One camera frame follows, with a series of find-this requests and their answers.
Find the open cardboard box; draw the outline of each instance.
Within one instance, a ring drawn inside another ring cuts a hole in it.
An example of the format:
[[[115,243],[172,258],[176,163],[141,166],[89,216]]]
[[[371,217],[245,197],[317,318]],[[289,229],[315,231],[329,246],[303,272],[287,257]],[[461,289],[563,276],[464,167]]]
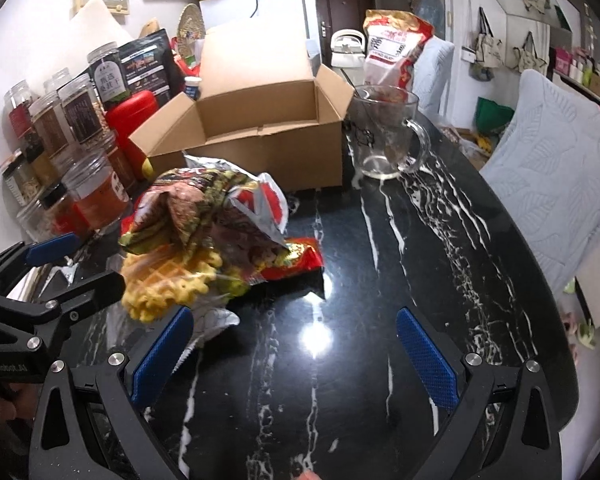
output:
[[[286,191],[342,184],[353,88],[325,66],[313,77],[303,27],[254,18],[213,28],[200,75],[198,101],[177,95],[131,135],[156,174],[186,167],[186,150],[267,172]]]

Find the green bag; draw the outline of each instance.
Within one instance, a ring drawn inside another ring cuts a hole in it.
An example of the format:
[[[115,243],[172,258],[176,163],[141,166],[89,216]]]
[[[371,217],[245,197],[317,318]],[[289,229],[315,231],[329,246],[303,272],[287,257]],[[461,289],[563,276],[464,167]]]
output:
[[[513,117],[513,109],[501,106],[495,101],[478,97],[475,107],[475,126],[484,136],[499,135]]]

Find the yellow waffle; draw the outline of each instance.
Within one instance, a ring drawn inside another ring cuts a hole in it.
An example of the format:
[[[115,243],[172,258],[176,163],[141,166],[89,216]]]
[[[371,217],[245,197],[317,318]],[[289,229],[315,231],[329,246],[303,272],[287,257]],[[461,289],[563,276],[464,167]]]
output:
[[[122,306],[133,319],[149,323],[161,318],[173,304],[191,306],[222,266],[220,254],[200,249],[186,264],[181,253],[156,259],[154,254],[128,254],[120,274],[126,290]]]

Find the brown door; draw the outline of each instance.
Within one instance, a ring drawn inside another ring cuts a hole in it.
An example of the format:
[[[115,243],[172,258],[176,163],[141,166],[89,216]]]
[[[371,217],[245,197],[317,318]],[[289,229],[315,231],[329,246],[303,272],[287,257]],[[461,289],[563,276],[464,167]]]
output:
[[[320,28],[322,59],[331,66],[331,35],[343,28],[362,30],[367,9],[375,8],[374,0],[315,0]]]

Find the refrigerator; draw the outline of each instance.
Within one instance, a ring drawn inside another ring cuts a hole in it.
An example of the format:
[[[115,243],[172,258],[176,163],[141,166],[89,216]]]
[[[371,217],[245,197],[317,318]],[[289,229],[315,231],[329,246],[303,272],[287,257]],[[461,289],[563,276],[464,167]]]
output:
[[[302,23],[307,38],[307,52],[314,73],[320,66],[320,29],[315,0],[202,0],[200,10],[209,30],[216,25],[254,16],[270,16],[289,22]]]

